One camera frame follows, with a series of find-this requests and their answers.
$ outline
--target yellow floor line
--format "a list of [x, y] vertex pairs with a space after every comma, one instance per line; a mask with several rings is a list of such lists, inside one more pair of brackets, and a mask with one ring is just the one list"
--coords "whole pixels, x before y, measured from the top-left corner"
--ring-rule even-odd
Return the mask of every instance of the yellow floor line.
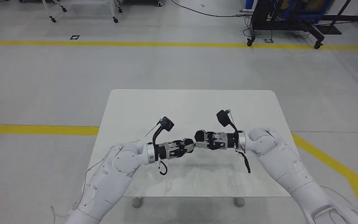
[[[0, 134], [56, 134], [69, 136], [96, 136], [99, 127], [90, 126], [51, 126], [51, 125], [7, 125], [0, 124]], [[332, 157], [308, 143], [298, 135], [292, 133], [296, 145], [322, 161], [330, 168], [344, 176], [351, 185], [358, 198], [358, 175], [334, 160]]]
[[[114, 42], [114, 41], [0, 41], [0, 45], [48, 45], [48, 46], [150, 46], [189, 48], [249, 48], [246, 43], [170, 43], [170, 42]], [[251, 48], [270, 49], [314, 49], [312, 45], [294, 44], [253, 44]], [[358, 46], [328, 46], [320, 50], [358, 50]]]
[[51, 125], [7, 125], [0, 124], [0, 134], [57, 134], [64, 136], [96, 136], [99, 127], [51, 126]]
[[344, 176], [350, 183], [351, 188], [353, 189], [356, 197], [358, 198], [358, 175], [354, 171], [350, 170], [340, 162], [334, 160], [331, 156], [322, 152], [320, 149], [310, 144], [303, 138], [299, 137], [295, 133], [292, 133], [292, 137], [298, 147], [310, 153], [312, 156], [319, 159], [324, 164], [326, 164], [327, 166], [336, 170], [338, 173]]

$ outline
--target gray floor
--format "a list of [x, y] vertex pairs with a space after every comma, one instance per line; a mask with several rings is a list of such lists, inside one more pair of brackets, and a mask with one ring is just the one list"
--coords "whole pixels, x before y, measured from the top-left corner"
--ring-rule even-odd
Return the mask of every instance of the gray floor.
[[[206, 17], [170, 1], [161, 8], [123, 6], [118, 24], [105, 1], [62, 3], [66, 14], [49, 4], [58, 20], [52, 24], [41, 3], [0, 2], [0, 40], [246, 42], [243, 18]], [[221, 15], [243, 7], [234, 0], [180, 3]], [[328, 36], [325, 44], [356, 44], [356, 24], [338, 28], [343, 35]], [[274, 41], [314, 43], [290, 32], [274, 32]], [[0, 45], [0, 124], [98, 126], [115, 88], [273, 90], [292, 131], [358, 172], [357, 62], [357, 52], [335, 50]], [[51, 223], [51, 204], [67, 212], [80, 196], [94, 142], [0, 135], [0, 223]], [[299, 152], [321, 185], [358, 207], [343, 176]], [[141, 209], [124, 198], [103, 222], [304, 223], [304, 217], [291, 198], [247, 198], [242, 209], [232, 198], [146, 198]]]

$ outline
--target table top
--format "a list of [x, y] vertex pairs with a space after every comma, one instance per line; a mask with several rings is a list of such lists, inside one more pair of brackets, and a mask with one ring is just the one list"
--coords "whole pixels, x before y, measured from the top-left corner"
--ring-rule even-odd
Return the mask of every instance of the table top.
[[[199, 129], [232, 133], [222, 127], [216, 114], [231, 109], [236, 127], [245, 132], [253, 128], [275, 129], [297, 152], [289, 127], [276, 95], [272, 91], [248, 90], [113, 90], [111, 91], [89, 167], [101, 160], [109, 148], [119, 142], [142, 139], [167, 116], [174, 122], [156, 142], [192, 138]], [[142, 165], [133, 177], [124, 197], [289, 197], [247, 152], [251, 174], [243, 158], [234, 149], [196, 148], [181, 158], [163, 160], [168, 166], [165, 176], [159, 174], [158, 163]], [[87, 180], [94, 170], [87, 174]]]

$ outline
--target caster wheel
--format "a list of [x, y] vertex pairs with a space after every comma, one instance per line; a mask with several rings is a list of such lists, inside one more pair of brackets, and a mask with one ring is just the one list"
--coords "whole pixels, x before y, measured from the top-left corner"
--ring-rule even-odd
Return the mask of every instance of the caster wheel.
[[322, 45], [322, 44], [321, 44], [320, 42], [316, 41], [316, 42], [315, 42], [315, 45], [314, 45], [314, 48], [315, 48], [315, 49], [319, 49], [319, 48], [321, 47], [321, 45]]

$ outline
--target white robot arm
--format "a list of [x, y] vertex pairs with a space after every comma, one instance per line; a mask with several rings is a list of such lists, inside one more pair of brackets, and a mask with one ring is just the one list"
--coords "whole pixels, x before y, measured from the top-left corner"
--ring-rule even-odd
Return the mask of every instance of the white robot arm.
[[80, 204], [66, 224], [98, 224], [121, 199], [140, 165], [154, 162], [152, 144], [113, 146], [84, 189]]
[[99, 224], [109, 210], [122, 198], [140, 165], [161, 159], [172, 159], [191, 153], [195, 144], [188, 138], [155, 144], [162, 130], [170, 131], [174, 124], [166, 117], [153, 136], [153, 142], [124, 143], [110, 148], [103, 162], [91, 177], [79, 205], [74, 206], [65, 224]]
[[[358, 223], [358, 214], [329, 197], [314, 181], [299, 155], [273, 129], [257, 128], [246, 134], [236, 129], [228, 113], [229, 110], [219, 112], [218, 120], [223, 126], [233, 126], [235, 133], [200, 130], [195, 134], [197, 146], [252, 151], [267, 173], [297, 202], [307, 224]], [[335, 220], [332, 213], [338, 215]]]

